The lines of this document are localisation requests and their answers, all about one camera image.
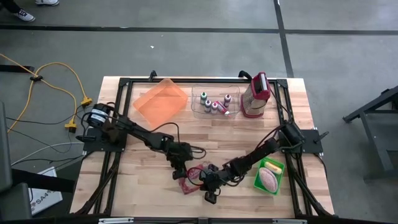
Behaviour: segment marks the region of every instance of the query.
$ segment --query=concrete floor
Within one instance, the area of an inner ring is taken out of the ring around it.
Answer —
[[[17,2],[37,17],[32,26],[278,28],[272,0],[68,0],[46,8],[36,7],[33,0]],[[280,0],[280,7],[286,29],[398,30],[395,0]],[[0,21],[22,24],[5,10]],[[305,80],[314,122],[320,131],[330,132],[323,148],[335,213],[396,222],[398,182],[363,182],[380,165],[361,122],[345,124],[341,118],[398,85],[398,36],[287,35],[287,43],[294,77]],[[36,68],[49,62],[69,64],[95,101],[105,75],[157,70],[168,76],[234,77],[240,70],[265,70],[270,77],[286,77],[281,50],[279,34],[0,30],[1,53]],[[0,58],[0,63],[8,62]],[[80,88],[68,70],[50,67],[42,75],[80,100]],[[0,100],[10,117],[16,118],[24,107],[28,77],[0,74]],[[59,121],[73,113],[72,105],[69,96],[38,83],[23,119]],[[16,130],[56,144],[69,141],[62,126],[19,123]],[[12,161],[43,147],[17,133],[9,139]],[[66,154],[46,150],[33,158],[80,154],[81,146],[73,146]],[[49,166],[53,164],[35,161],[17,168],[37,172]]]

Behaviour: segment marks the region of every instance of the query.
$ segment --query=orange plastic tray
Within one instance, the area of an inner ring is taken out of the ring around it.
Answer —
[[[133,106],[148,121],[152,128],[166,123],[187,104],[188,96],[171,79],[165,78]]]

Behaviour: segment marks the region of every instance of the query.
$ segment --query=green plastic basket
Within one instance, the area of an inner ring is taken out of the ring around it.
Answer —
[[[267,190],[262,185],[260,177],[259,177],[260,168],[261,167],[265,167],[266,162],[270,162],[271,164],[273,164],[273,165],[275,165],[275,166],[277,166],[277,167],[282,169],[282,173],[281,174],[279,174],[279,175],[274,174],[275,177],[276,177],[276,180],[278,181],[278,189],[275,192],[270,192],[269,190]],[[270,194],[277,195],[278,192],[279,192],[280,183],[282,181],[282,176],[284,175],[284,171],[285,171],[285,165],[284,164],[281,164],[280,162],[277,162],[277,161],[275,161],[273,159],[270,159],[270,158],[267,158],[267,157],[263,158],[261,160],[261,162],[260,162],[259,169],[257,170],[256,179],[254,180],[254,187],[257,188],[257,189],[263,190],[265,192],[268,192]]]

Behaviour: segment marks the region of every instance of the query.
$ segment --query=wooden table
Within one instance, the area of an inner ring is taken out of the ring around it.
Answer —
[[[99,103],[115,101],[120,77],[104,77]],[[313,120],[304,81],[301,78],[287,79],[295,121],[302,129],[313,128]],[[150,129],[147,121],[135,110],[133,102],[155,84],[135,83],[129,118],[141,126]],[[192,83],[177,84],[188,96],[191,95]],[[214,86],[231,84],[214,84]],[[237,84],[241,93],[247,84]],[[232,120],[196,119],[187,106],[172,118],[180,126],[181,141],[204,147],[208,154],[202,161],[211,161],[221,167],[226,161],[251,152],[257,143],[274,127],[279,125],[276,101],[268,101],[264,116],[259,119],[245,118],[241,113]],[[165,126],[160,132],[176,135],[175,126]],[[77,211],[91,196],[100,179],[103,152],[94,152],[81,166],[78,183],[73,198],[71,212]],[[281,153],[269,157],[285,164]],[[324,208],[333,213],[328,183],[321,162],[314,155],[302,156],[307,185]],[[200,161],[187,162],[187,167],[195,166]],[[261,192],[253,187],[258,164],[248,172],[237,187],[222,186],[217,204],[212,205],[203,198],[204,192],[196,191],[184,195],[177,181],[172,180],[172,171],[163,154],[150,151],[140,140],[129,136],[124,151],[116,184],[112,216],[129,217],[222,217],[222,218],[291,218],[294,217],[289,180],[285,169],[277,196]],[[304,211],[300,188],[298,199]],[[108,189],[105,189],[102,206],[106,205]]]

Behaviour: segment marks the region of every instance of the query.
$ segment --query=yellow plug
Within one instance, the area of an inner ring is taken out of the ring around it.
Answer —
[[[90,103],[93,102],[93,99],[88,98],[87,96],[85,96],[83,98],[83,101],[80,103],[83,107],[90,105]]]
[[[71,119],[69,123],[65,124],[65,128],[68,128],[70,133],[75,133],[77,125],[73,122],[73,119]]]

